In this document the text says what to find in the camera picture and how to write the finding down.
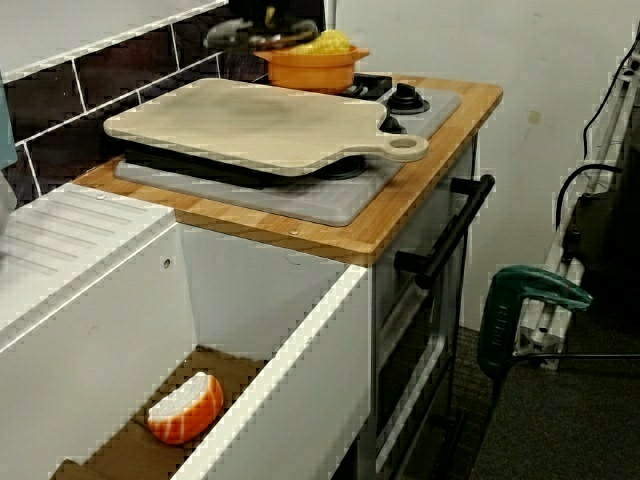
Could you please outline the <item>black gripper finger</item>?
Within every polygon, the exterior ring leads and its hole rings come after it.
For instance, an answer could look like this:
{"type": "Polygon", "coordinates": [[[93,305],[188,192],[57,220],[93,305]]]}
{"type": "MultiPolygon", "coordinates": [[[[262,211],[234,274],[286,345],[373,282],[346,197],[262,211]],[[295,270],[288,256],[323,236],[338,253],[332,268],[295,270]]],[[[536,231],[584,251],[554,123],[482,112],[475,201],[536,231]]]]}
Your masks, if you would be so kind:
{"type": "Polygon", "coordinates": [[[263,0],[246,0],[244,18],[251,22],[256,30],[265,29],[267,5],[263,0]]]}
{"type": "Polygon", "coordinates": [[[293,29],[298,18],[292,13],[290,0],[275,1],[275,25],[278,29],[293,29]]]}

